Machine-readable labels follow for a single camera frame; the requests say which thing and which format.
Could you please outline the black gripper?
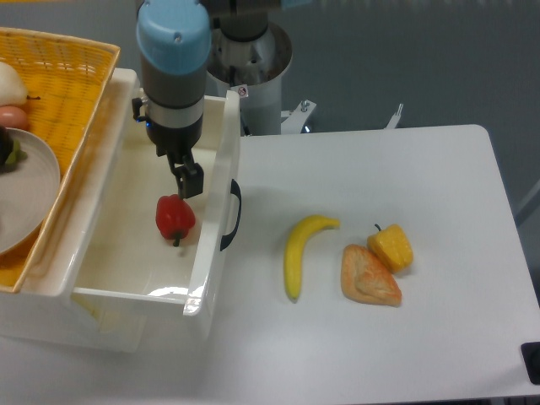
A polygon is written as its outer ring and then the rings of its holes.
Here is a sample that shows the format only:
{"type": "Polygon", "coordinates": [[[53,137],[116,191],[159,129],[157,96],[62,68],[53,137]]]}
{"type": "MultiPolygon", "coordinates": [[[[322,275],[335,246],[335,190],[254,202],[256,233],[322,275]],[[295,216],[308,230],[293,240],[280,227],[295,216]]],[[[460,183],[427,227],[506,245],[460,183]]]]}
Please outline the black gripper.
{"type": "Polygon", "coordinates": [[[192,156],[192,148],[202,135],[203,99],[187,108],[167,108],[148,96],[132,99],[136,122],[144,122],[156,154],[171,161],[180,199],[203,193],[203,168],[192,156]]]}

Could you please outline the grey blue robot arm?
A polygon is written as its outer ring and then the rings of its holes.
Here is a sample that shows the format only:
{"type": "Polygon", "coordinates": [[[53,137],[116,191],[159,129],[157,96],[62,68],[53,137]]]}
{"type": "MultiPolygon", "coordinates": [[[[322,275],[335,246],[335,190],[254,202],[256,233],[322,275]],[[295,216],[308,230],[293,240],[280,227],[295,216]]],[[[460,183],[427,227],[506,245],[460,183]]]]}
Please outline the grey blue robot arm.
{"type": "Polygon", "coordinates": [[[158,156],[168,159],[182,199],[203,191],[203,169],[192,148],[202,135],[209,84],[240,98],[249,135],[279,134],[281,80],[292,60],[286,32],[272,10],[299,1],[140,1],[136,39],[143,94],[132,100],[158,156]]]}

